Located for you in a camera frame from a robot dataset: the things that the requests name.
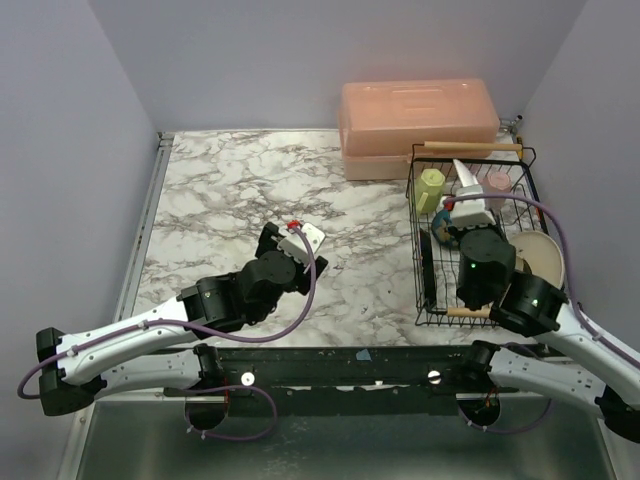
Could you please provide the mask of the red rimmed cream plate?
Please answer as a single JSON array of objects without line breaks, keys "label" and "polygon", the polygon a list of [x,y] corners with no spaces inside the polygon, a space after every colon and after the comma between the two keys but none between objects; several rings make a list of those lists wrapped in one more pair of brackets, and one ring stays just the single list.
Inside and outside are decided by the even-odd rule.
[{"label": "red rimmed cream plate", "polygon": [[419,238],[421,249],[422,278],[424,284],[424,306],[426,310],[430,310],[437,302],[437,288],[433,266],[431,236],[424,229],[420,229]]}]

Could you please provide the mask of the dark bowl cream inside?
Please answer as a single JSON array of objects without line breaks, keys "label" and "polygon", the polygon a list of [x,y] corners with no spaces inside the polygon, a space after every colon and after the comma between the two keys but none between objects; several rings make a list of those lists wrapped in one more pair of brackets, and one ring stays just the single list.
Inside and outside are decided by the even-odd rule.
[{"label": "dark bowl cream inside", "polygon": [[434,239],[440,246],[455,250],[458,248],[458,241],[449,232],[450,226],[451,219],[449,212],[446,209],[443,209],[435,214],[431,221],[430,230]]}]

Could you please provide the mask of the yellow-green ceramic mug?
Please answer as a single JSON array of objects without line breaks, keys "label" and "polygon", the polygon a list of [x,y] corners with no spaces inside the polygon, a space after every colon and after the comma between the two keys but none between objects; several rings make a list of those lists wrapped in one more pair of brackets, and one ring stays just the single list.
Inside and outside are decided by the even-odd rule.
[{"label": "yellow-green ceramic mug", "polygon": [[414,183],[416,213],[431,214],[442,198],[446,177],[438,169],[425,169]]}]

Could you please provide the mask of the pink ceramic mug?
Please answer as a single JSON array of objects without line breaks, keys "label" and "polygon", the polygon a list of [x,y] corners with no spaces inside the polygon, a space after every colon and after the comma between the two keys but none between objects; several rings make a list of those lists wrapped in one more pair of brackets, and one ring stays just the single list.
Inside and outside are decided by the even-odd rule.
[{"label": "pink ceramic mug", "polygon": [[503,171],[487,173],[481,184],[484,190],[490,193],[510,193],[512,189],[511,177]]}]

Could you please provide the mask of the cream plate black patch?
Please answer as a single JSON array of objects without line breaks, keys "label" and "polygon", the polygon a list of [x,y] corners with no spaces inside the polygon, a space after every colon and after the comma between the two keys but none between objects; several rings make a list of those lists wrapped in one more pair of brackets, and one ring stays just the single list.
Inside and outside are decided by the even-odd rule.
[{"label": "cream plate black patch", "polygon": [[529,263],[519,255],[516,256],[515,269],[526,274],[532,273]]}]

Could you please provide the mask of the pink and cream plate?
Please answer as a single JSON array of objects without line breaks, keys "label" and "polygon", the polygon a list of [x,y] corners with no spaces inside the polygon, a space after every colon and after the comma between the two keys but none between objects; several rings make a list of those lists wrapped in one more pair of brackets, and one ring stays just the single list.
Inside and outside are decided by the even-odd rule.
[{"label": "pink and cream plate", "polygon": [[524,231],[514,235],[509,243],[515,248],[516,256],[529,263],[531,274],[558,289],[563,288],[564,258],[560,247],[549,235],[540,231]]}]

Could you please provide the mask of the white plate teal lettered rim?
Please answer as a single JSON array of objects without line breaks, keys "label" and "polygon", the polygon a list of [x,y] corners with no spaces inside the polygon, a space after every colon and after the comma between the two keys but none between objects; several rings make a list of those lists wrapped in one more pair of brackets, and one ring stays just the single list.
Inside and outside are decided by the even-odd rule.
[{"label": "white plate teal lettered rim", "polygon": [[462,161],[454,159],[453,165],[462,188],[474,187],[479,184],[476,175]]}]

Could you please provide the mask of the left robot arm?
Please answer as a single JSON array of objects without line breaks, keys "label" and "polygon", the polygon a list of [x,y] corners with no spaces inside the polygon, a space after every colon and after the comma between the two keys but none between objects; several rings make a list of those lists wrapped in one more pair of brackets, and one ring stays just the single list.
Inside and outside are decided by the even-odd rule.
[{"label": "left robot arm", "polygon": [[218,387],[204,340],[241,341],[239,331],[272,314],[281,297],[312,300],[328,262],[318,251],[325,233],[291,222],[263,227],[254,259],[238,272],[208,276],[151,310],[80,333],[47,328],[36,335],[37,398],[45,415],[67,415],[114,393],[150,388]]}]

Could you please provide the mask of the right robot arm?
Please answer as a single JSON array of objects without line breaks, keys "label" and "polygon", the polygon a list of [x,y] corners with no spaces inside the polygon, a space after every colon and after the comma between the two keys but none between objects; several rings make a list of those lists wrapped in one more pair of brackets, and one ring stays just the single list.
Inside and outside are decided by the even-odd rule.
[{"label": "right robot arm", "polygon": [[516,249],[492,228],[459,241],[456,294],[465,306],[489,308],[490,320],[551,346],[577,362],[570,368],[476,341],[461,375],[468,385],[514,388],[580,407],[631,442],[639,440],[639,355],[571,306],[545,279],[516,268]]}]

